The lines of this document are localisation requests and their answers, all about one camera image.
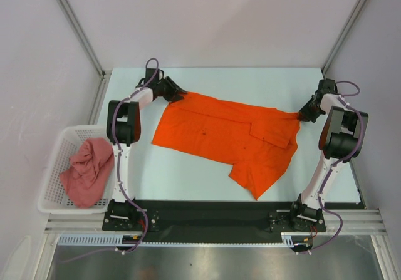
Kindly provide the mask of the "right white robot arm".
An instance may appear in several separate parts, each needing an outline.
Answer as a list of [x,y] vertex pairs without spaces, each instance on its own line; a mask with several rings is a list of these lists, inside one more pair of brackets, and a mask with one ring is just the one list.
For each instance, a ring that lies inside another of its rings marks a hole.
[[326,115],[326,121],[318,142],[318,165],[291,206],[289,226],[295,231],[307,231],[323,222],[329,188],[339,171],[362,150],[369,115],[353,108],[337,85],[332,79],[320,80],[315,94],[299,111],[303,122],[315,122],[321,115]]

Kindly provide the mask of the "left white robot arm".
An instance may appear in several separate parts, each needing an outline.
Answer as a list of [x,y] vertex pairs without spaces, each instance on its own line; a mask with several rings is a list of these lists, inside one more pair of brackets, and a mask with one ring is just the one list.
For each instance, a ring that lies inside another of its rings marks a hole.
[[136,191],[132,180],[133,149],[142,130],[140,111],[157,98],[172,103],[182,100],[186,93],[163,70],[146,67],[145,76],[130,95],[109,102],[106,130],[113,147],[114,185],[103,219],[104,231],[131,231],[145,223],[146,218],[134,204]]

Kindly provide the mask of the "orange t shirt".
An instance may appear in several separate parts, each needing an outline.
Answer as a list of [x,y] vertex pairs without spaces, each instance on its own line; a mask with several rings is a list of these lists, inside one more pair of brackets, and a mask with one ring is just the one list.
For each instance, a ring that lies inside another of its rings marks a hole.
[[188,92],[164,110],[152,143],[231,165],[229,177],[260,198],[297,151],[297,113]]

